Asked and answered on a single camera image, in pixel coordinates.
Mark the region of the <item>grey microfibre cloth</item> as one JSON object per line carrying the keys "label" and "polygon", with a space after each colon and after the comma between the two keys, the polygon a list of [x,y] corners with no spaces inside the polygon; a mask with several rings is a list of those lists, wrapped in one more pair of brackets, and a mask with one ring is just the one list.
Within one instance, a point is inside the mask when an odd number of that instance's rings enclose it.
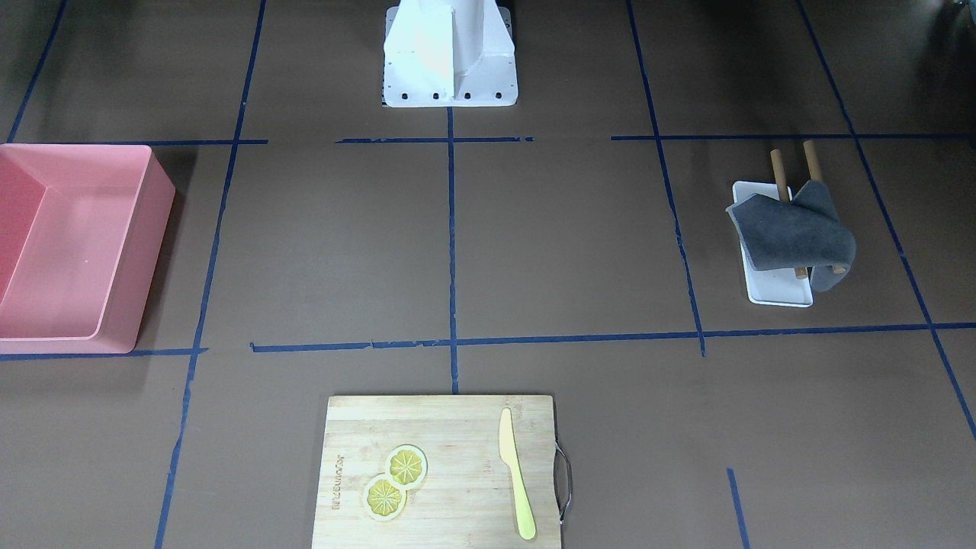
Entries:
{"label": "grey microfibre cloth", "polygon": [[815,292],[831,291],[850,273],[856,239],[822,181],[808,181],[788,203],[753,194],[726,212],[757,271],[811,268]]}

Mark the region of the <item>yellow plastic knife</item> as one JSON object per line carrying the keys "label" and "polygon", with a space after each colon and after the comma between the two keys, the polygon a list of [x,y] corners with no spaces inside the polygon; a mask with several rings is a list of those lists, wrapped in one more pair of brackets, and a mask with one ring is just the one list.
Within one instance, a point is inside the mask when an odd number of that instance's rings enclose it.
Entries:
{"label": "yellow plastic knife", "polygon": [[533,540],[537,535],[537,525],[522,476],[522,466],[515,441],[515,426],[513,426],[510,409],[502,409],[499,413],[498,438],[499,457],[509,469],[518,534],[522,540]]}

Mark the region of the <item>upper lemon slice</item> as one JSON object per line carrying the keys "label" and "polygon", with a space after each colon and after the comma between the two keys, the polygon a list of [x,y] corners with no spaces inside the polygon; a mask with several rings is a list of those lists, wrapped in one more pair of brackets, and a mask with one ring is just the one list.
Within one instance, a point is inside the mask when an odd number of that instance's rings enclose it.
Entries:
{"label": "upper lemon slice", "polygon": [[400,490],[415,490],[428,476],[429,463],[425,452],[417,445],[398,445],[386,458],[388,483]]}

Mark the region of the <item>lemon slice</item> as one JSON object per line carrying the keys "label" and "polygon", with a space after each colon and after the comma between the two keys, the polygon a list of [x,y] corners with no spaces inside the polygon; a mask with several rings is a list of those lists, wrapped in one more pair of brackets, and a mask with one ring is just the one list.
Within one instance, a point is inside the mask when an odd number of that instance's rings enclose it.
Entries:
{"label": "lemon slice", "polygon": [[425,452],[417,445],[398,445],[386,458],[388,483],[400,490],[415,490],[428,476],[429,463]]}
{"label": "lemon slice", "polygon": [[368,518],[389,522],[403,513],[408,503],[408,491],[391,482],[387,475],[377,475],[364,486],[361,502]]}

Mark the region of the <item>bamboo cutting board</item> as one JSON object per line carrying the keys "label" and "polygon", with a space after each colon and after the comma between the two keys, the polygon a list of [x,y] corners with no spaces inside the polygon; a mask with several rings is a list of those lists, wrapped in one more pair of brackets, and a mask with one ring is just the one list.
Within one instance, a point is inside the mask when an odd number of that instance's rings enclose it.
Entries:
{"label": "bamboo cutting board", "polygon": [[[499,456],[499,414],[512,411],[522,476],[537,525],[516,528],[509,469]],[[331,396],[326,409],[313,548],[560,548],[554,400],[548,395]],[[364,486],[388,453],[417,445],[424,483],[400,517],[368,518]]]}

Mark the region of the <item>lower lemon slice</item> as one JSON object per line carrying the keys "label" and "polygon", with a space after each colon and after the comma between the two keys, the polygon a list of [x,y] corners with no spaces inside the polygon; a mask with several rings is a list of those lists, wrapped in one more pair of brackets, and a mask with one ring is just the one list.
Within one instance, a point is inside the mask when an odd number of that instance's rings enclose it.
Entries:
{"label": "lower lemon slice", "polygon": [[389,522],[403,513],[408,503],[408,491],[391,482],[387,475],[377,475],[364,486],[361,502],[368,518]]}

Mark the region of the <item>white towel rack base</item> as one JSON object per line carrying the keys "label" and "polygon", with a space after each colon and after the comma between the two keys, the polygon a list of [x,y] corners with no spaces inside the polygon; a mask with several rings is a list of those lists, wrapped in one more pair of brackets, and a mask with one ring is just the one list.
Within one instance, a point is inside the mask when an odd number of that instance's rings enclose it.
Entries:
{"label": "white towel rack base", "polygon": [[[777,185],[756,183],[756,181],[736,181],[732,185],[735,204],[746,201],[753,195],[779,200]],[[746,247],[740,242],[743,262],[743,278],[746,282],[747,298],[752,303],[790,308],[809,308],[814,303],[809,279],[796,278],[787,268],[781,270],[759,271],[753,267]]]}

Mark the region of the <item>inner wooden rack dowel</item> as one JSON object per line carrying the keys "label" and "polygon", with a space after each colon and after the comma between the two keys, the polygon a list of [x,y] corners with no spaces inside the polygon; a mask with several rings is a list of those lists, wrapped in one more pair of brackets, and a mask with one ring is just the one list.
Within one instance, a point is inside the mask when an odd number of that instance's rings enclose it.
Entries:
{"label": "inner wooden rack dowel", "polygon": [[781,150],[770,150],[770,160],[779,201],[790,204],[792,195],[790,187],[787,183],[787,178],[785,178],[785,166]]}

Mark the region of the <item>wooden rack dowel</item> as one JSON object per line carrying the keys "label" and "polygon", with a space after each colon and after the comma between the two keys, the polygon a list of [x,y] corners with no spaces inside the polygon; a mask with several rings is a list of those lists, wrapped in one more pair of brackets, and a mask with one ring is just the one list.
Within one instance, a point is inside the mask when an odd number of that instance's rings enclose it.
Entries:
{"label": "wooden rack dowel", "polygon": [[[818,181],[819,183],[823,184],[823,186],[826,188],[826,184],[824,183],[823,172],[822,169],[820,169],[820,161],[818,159],[818,153],[815,147],[815,142],[813,142],[813,140],[805,140],[803,142],[803,153],[806,159],[811,180]],[[832,198],[830,199],[830,206],[829,208],[827,208],[827,211],[829,211],[829,213],[832,214],[833,218],[836,221],[839,221],[839,214],[837,214],[836,212],[836,208],[834,207]],[[843,267],[843,265],[832,265],[832,270],[835,275],[837,274],[844,275],[847,274],[848,268]]]}
{"label": "wooden rack dowel", "polygon": [[785,166],[781,150],[770,150],[770,160],[779,201],[790,204],[792,195],[790,187],[787,183],[787,178],[785,178]]}

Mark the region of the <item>outer wooden rack dowel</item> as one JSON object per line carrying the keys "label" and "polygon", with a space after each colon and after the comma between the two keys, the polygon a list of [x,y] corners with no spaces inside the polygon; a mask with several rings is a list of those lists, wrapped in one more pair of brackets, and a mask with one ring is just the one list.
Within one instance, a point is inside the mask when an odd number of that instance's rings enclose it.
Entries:
{"label": "outer wooden rack dowel", "polygon": [[[824,183],[823,172],[822,169],[820,169],[820,161],[818,159],[818,153],[815,147],[815,142],[813,142],[813,140],[805,140],[803,142],[803,153],[806,159],[811,180],[818,181],[819,183],[823,184],[823,186],[826,188],[826,184]],[[833,218],[836,221],[839,221],[839,214],[837,214],[836,212],[836,208],[834,207],[832,198],[830,199],[830,206],[829,208],[827,208],[827,211],[829,211],[829,213],[832,214]],[[832,270],[835,275],[837,274],[844,275],[847,274],[848,268],[843,267],[843,265],[832,265]]]}

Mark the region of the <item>pink plastic bin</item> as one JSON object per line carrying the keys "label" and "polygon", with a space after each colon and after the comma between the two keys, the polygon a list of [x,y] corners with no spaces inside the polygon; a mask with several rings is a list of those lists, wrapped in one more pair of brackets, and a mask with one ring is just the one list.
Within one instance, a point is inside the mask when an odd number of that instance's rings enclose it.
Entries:
{"label": "pink plastic bin", "polygon": [[175,186],[146,145],[2,153],[1,350],[135,348]]}

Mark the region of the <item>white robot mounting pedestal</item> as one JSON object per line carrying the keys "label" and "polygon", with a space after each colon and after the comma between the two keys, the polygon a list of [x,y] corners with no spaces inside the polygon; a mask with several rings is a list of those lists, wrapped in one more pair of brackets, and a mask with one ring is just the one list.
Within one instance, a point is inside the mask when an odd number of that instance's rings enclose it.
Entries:
{"label": "white robot mounting pedestal", "polygon": [[501,108],[519,99],[512,7],[401,1],[386,11],[388,108]]}

